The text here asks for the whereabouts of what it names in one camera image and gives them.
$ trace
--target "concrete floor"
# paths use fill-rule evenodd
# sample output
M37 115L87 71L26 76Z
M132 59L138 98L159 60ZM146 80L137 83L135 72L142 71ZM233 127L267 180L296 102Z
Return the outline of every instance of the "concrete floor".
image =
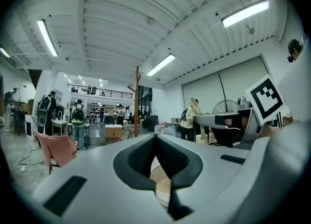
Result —
M151 132L141 128L138 129L139 136L149 133ZM91 125L89 150L106 145L104 137L104 124L96 123ZM30 195L41 181L49 176L49 170L45 165L35 164L26 165L26 170L21 171L21 165L18 162L26 158L31 150L38 149L38 143L28 140L24 134L19 137L15 133L2 133L0 140L12 174L13 185ZM108 140L107 144L114 142L117 142L117 140ZM38 149L32 151L29 158L22 161L22 163L34 164L40 163L43 160L43 153L41 149ZM61 168L53 167L52 173L55 173L57 170L61 170Z

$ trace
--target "electric fan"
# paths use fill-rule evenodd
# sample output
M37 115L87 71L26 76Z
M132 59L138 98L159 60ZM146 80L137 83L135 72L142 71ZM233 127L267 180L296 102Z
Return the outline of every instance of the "electric fan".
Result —
M213 109L213 113L228 113L236 112L238 110L238 104L232 100L225 100L217 103Z

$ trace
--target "fluorescent light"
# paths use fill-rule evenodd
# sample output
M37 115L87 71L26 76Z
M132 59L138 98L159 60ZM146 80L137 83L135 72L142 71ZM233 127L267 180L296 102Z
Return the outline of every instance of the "fluorescent light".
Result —
M175 59L175 56L173 54L169 54L167 57L163 59L162 62L160 62L155 68L153 68L147 75L152 76L155 73L157 73L161 68L163 68L165 65L167 65L169 62Z
M247 17L255 15L259 12L265 11L269 9L269 1L261 0L256 2L255 4L246 6L222 19L223 25L225 28L233 25Z
M9 54L3 49L3 48L0 48L0 52L2 53L2 55L6 56L6 57L10 57Z
M46 42L50 52L52 53L53 56L58 56L56 49L54 48L54 45L52 44L50 35L48 33L48 29L46 27L45 21L44 20L39 20L38 21L38 26L41 31L41 34L44 38L44 41Z

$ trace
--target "balcony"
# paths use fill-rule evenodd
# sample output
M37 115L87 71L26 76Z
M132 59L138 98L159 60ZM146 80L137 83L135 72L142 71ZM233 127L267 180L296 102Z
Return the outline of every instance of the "balcony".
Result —
M132 93L114 91L104 88L96 88L94 91L93 88L89 90L87 86L77 86L72 84L68 84L68 91L70 93L89 94L105 98L120 98L124 100L131 100L133 98Z

